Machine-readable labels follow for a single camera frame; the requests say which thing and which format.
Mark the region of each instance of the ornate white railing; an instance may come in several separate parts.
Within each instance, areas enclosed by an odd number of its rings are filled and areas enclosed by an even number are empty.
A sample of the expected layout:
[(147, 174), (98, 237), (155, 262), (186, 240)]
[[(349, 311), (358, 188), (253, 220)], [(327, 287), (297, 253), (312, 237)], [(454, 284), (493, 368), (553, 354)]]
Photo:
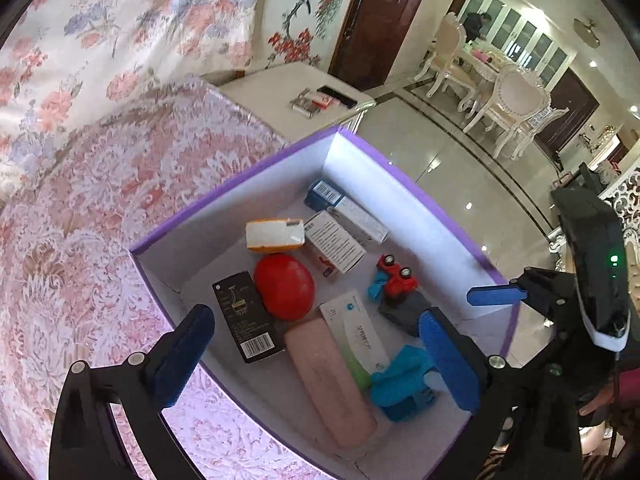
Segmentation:
[[(622, 224), (625, 245), (631, 243), (636, 253), (636, 261), (640, 261), (640, 160), (621, 174), (615, 182), (600, 193), (599, 197), (608, 202)], [(560, 228), (548, 235), (549, 251), (558, 253), (560, 260), (556, 264), (557, 270), (564, 270), (562, 261), (562, 247), (566, 243), (564, 233)]]

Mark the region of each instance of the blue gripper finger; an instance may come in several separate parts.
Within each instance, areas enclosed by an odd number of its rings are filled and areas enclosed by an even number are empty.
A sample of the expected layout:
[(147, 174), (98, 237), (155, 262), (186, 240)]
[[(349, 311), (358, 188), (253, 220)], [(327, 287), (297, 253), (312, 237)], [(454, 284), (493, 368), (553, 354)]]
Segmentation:
[(418, 330), (453, 400), (461, 410), (475, 413), (480, 407), (481, 395), (480, 379), (475, 370), (429, 310), (420, 316)]
[(170, 408), (178, 401), (215, 328), (213, 311), (206, 305), (197, 304), (177, 329), (167, 334), (176, 337), (172, 338), (170, 349), (150, 377), (152, 402), (158, 408)]
[(466, 300), (470, 305), (512, 305), (526, 300), (529, 293), (517, 285), (475, 286), (469, 289)]

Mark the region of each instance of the dining table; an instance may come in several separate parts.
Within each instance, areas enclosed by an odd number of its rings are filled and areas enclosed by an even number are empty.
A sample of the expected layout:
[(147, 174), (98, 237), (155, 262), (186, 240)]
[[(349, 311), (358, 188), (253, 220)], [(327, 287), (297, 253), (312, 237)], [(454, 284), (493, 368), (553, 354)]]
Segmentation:
[[(482, 61), (474, 55), (475, 51), (487, 54), (489, 60)], [(475, 78), (478, 80), (478, 86), (474, 94), (460, 105), (462, 110), (471, 108), (466, 115), (468, 119), (478, 111), (481, 105), (480, 96), (494, 86), (500, 70), (514, 62), (505, 53), (497, 50), (486, 40), (475, 40), (471, 43), (465, 43), (458, 55), (463, 62), (463, 66), (469, 67), (470, 72), (474, 72), (476, 74)]]

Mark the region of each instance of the glass door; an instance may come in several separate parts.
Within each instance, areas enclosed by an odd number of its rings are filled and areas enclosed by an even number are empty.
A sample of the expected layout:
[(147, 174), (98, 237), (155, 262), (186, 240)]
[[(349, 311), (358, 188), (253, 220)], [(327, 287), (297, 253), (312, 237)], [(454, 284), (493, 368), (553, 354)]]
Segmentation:
[(470, 15), (473, 12), (478, 12), (478, 10), (480, 10), (480, 7), (482, 7), (483, 2), (484, 0), (469, 0), (468, 3), (466, 4), (466, 7), (462, 9), (462, 12), (460, 12), (458, 21), (460, 23), (464, 23), (468, 15)]
[(546, 64), (545, 69), (540, 73), (540, 79), (542, 79), (545, 86), (548, 86), (549, 82), (554, 78), (560, 67), (564, 64), (567, 56), (565, 52), (558, 48), (549, 63)]
[(488, 12), (491, 15), (491, 19), (492, 19), (491, 23), (489, 23), (488, 25), (485, 25), (483, 28), (480, 29), (480, 34), (482, 36), (487, 37), (489, 35), (489, 31), (494, 26), (494, 23), (498, 20), (498, 16), (500, 15), (500, 12), (502, 12), (503, 8), (504, 8), (504, 3), (502, 1), (491, 0), (491, 3), (489, 3), (488, 7), (482, 10), (482, 12)]
[(520, 13), (516, 10), (510, 9), (504, 21), (500, 24), (498, 31), (495, 33), (491, 44), (502, 49), (519, 21)]
[(548, 35), (542, 34), (536, 46), (533, 47), (530, 54), (524, 57), (520, 64), (525, 68), (535, 70), (545, 56), (546, 51), (549, 50), (552, 42)]
[(518, 61), (520, 56), (524, 53), (525, 47), (529, 44), (529, 41), (533, 38), (538, 28), (531, 22), (527, 22), (515, 41), (511, 41), (507, 44), (505, 54), (512, 60)]

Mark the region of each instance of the pink floral fabric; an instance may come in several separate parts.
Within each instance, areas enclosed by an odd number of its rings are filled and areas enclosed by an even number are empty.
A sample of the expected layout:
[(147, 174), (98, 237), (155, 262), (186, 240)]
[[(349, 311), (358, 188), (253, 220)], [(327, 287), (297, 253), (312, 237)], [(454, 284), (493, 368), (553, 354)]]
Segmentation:
[(118, 102), (248, 65), (255, 1), (34, 0), (0, 50), (0, 209)]
[[(126, 93), (127, 79), (114, 92)], [(68, 111), (47, 101), (44, 120)], [(128, 247), (285, 141), (199, 78), (146, 92), (78, 130), (37, 190), (0, 216), (0, 429), (47, 478), (52, 423), (69, 366), (123, 362), (170, 330)], [(325, 478), (242, 413), (198, 367), (166, 420), (206, 478)], [(153, 478), (121, 410), (138, 474)]]

